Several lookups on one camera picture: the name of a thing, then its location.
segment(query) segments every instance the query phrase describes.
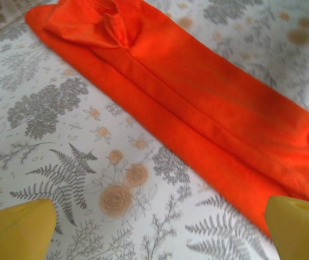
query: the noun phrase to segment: gray leaf print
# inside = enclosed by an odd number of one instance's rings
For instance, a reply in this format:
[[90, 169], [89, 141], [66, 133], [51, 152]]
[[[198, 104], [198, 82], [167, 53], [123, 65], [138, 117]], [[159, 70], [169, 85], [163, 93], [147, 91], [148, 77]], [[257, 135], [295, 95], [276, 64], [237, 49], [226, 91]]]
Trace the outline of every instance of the gray leaf print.
[[[51, 198], [57, 209], [62, 209], [67, 220], [76, 226], [73, 215], [73, 201], [81, 209], [87, 208], [86, 199], [83, 194], [83, 185], [88, 173], [96, 173], [88, 166], [88, 161], [95, 161], [97, 158], [91, 153], [83, 153], [69, 144], [73, 156], [66, 155], [60, 151], [50, 149], [57, 155], [60, 164], [40, 167], [26, 173], [41, 175], [48, 178], [40, 185], [36, 183], [23, 190], [11, 191], [10, 195], [18, 199], [35, 200]], [[57, 220], [56, 232], [62, 234], [60, 220]]]
[[161, 176], [168, 184], [188, 184], [188, 166], [166, 146], [161, 146], [153, 156], [155, 175]]
[[182, 212], [178, 209], [178, 202], [178, 199], [171, 195], [165, 207], [166, 213], [164, 218], [160, 219], [156, 214], [153, 214], [151, 226], [154, 229], [154, 234], [142, 237], [141, 248], [144, 251], [143, 258], [145, 260], [164, 260], [172, 257], [172, 252], [164, 251], [159, 254], [157, 252], [168, 237], [176, 237], [177, 235], [176, 229], [170, 226], [170, 223], [178, 221], [182, 217]]
[[136, 259], [135, 245], [132, 240], [129, 240], [133, 234], [131, 230], [117, 230], [106, 248], [104, 236], [97, 234], [99, 229], [100, 225], [95, 224], [93, 220], [80, 223], [75, 235], [72, 236], [73, 243], [69, 245], [66, 260], [81, 259], [81, 257], [88, 257], [90, 260]]
[[250, 259], [249, 245], [261, 259], [268, 260], [261, 245], [260, 233], [245, 217], [227, 203], [219, 194], [196, 204], [213, 206], [224, 210], [222, 217], [212, 215], [195, 225], [186, 225], [189, 233], [210, 236], [202, 242], [188, 243], [187, 247], [195, 252], [212, 256], [215, 259]]
[[48, 85], [37, 94], [23, 96], [8, 111], [12, 129], [27, 124], [25, 135], [35, 140], [56, 132], [58, 116], [72, 111], [81, 102], [79, 95], [87, 95], [88, 84], [81, 78], [67, 79], [60, 87]]
[[109, 102], [106, 106], [105, 109], [110, 112], [113, 116], [119, 116], [122, 115], [125, 111], [123, 108], [118, 105], [116, 102], [112, 101]]
[[26, 32], [27, 32], [27, 26], [25, 25], [25, 23], [20, 23], [17, 26], [4, 31], [0, 35], [0, 42], [3, 42], [5, 40], [10, 40], [10, 41], [16, 40], [20, 38]]
[[17, 52], [2, 59], [3, 66], [11, 71], [0, 77], [0, 87], [11, 93], [16, 91], [24, 82], [34, 79], [40, 62], [49, 58], [50, 50], [40, 41], [29, 46], [28, 51]]
[[209, 0], [203, 16], [215, 24], [228, 24], [228, 19], [242, 18], [247, 7], [262, 4], [262, 0]]
[[172, 5], [172, 0], [148, 0], [147, 2], [164, 12], [167, 12]]
[[28, 155], [38, 149], [40, 145], [53, 144], [52, 142], [42, 142], [39, 144], [30, 145], [29, 142], [16, 142], [11, 144], [11, 149], [8, 153], [0, 152], [0, 166], [2, 170], [6, 171], [9, 167], [9, 162], [20, 156], [21, 164], [27, 160]]

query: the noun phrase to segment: gray fern print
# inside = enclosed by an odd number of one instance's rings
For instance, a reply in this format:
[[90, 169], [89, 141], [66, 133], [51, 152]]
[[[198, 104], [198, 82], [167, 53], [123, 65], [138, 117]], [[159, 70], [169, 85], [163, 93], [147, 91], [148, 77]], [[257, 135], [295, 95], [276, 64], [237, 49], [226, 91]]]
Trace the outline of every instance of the gray fern print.
[[20, 51], [2, 59], [2, 66], [10, 73], [0, 77], [0, 87], [11, 93], [20, 85], [33, 80], [39, 71], [40, 62], [48, 60], [50, 50], [40, 41], [29, 45], [28, 51]]
[[77, 108], [81, 99], [79, 95], [87, 95], [88, 84], [81, 78], [67, 79], [60, 87], [48, 85], [37, 94], [23, 96], [22, 100], [8, 111], [8, 121], [14, 129], [22, 124], [27, 128], [25, 136], [35, 140], [46, 134], [56, 132], [58, 116]]
[[73, 215], [73, 203], [81, 209], [87, 208], [84, 198], [83, 188], [87, 174], [95, 174], [88, 162], [97, 160], [92, 153], [84, 153], [69, 144], [72, 156], [66, 155], [60, 151], [50, 149], [59, 159], [60, 163], [56, 165], [40, 167], [36, 170], [26, 173], [41, 175], [48, 178], [40, 184], [33, 184], [21, 191], [11, 191], [10, 195], [18, 199], [35, 200], [50, 198], [55, 203], [57, 210], [56, 232], [63, 234], [60, 227], [60, 212], [62, 210], [67, 220], [76, 226]]
[[203, 16], [214, 24], [228, 24], [228, 19], [240, 19], [248, 6], [262, 4], [262, 0], [209, 0]]
[[22, 35], [24, 35], [26, 32], [27, 32], [27, 26], [25, 25], [25, 23], [24, 22], [19, 23], [15, 27], [4, 31], [0, 35], [0, 42], [3, 42], [5, 40], [10, 40], [10, 41], [17, 40]]
[[166, 146], [161, 146], [153, 156], [155, 175], [161, 176], [168, 184], [189, 184], [188, 166]]
[[189, 233], [207, 237], [197, 243], [188, 242], [187, 248], [215, 260], [251, 260], [251, 248], [258, 254], [256, 259], [268, 260], [258, 229], [222, 196], [216, 194], [196, 206], [212, 206], [222, 210], [223, 214], [210, 215], [197, 224], [186, 225]]

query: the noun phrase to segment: folded orange cloth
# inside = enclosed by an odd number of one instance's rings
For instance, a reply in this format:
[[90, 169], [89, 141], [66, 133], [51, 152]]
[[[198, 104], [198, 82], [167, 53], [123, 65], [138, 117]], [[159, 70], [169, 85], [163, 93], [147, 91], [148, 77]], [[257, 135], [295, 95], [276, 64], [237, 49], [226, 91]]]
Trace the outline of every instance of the folded orange cloth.
[[61, 0], [26, 21], [269, 235], [272, 195], [309, 200], [309, 112], [142, 0]]

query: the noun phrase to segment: floral tablecloth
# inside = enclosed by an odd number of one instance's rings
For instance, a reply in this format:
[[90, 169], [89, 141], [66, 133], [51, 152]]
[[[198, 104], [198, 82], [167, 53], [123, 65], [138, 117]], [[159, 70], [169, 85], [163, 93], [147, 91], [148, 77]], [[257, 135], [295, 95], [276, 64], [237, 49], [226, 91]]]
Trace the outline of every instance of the floral tablecloth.
[[[309, 110], [308, 0], [150, 4]], [[38, 198], [51, 198], [58, 213], [47, 260], [279, 259], [223, 197], [21, 21], [0, 36], [0, 209]]]

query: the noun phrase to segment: peach flower print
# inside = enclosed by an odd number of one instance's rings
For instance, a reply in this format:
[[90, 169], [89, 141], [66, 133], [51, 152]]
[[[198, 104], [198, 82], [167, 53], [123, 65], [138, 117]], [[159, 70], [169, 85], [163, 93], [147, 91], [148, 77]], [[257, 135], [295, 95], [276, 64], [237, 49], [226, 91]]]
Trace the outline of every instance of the peach flower print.
[[127, 182], [131, 187], [138, 187], [148, 179], [147, 168], [142, 164], [133, 164], [127, 171]]
[[101, 140], [102, 138], [104, 138], [104, 140], [110, 144], [110, 139], [111, 139], [111, 134], [110, 132], [107, 130], [106, 127], [97, 127], [95, 130], [89, 130], [91, 133], [94, 133], [96, 138], [95, 138], [95, 142]]
[[123, 159], [123, 154], [119, 150], [112, 150], [108, 158], [110, 159], [110, 163], [116, 165]]
[[73, 70], [73, 69], [66, 69], [65, 71], [63, 71], [63, 73], [61, 73], [62, 77], [69, 77], [69, 76], [75, 76], [77, 73]]
[[129, 190], [120, 185], [115, 184], [106, 188], [100, 196], [101, 210], [114, 218], [122, 217], [132, 204], [132, 195]]
[[127, 126], [126, 127], [128, 127], [128, 126], [133, 127], [134, 123], [135, 123], [135, 119], [127, 118]]
[[92, 106], [89, 107], [89, 110], [84, 110], [85, 113], [88, 113], [88, 115], [86, 116], [86, 119], [89, 119], [90, 117], [94, 118], [97, 121], [100, 121], [99, 116], [100, 113], [98, 110], [96, 110], [95, 108], [93, 108]]
[[279, 14], [279, 18], [281, 18], [283, 21], [289, 21], [290, 20], [290, 15], [286, 12], [281, 12]]
[[143, 134], [140, 134], [140, 136], [135, 139], [131, 136], [128, 136], [129, 138], [129, 143], [133, 146], [133, 147], [136, 147], [137, 149], [139, 150], [144, 150], [146, 148], [149, 147], [149, 144], [151, 144], [153, 142], [152, 139], [150, 140], [146, 140], [144, 137], [143, 137]]

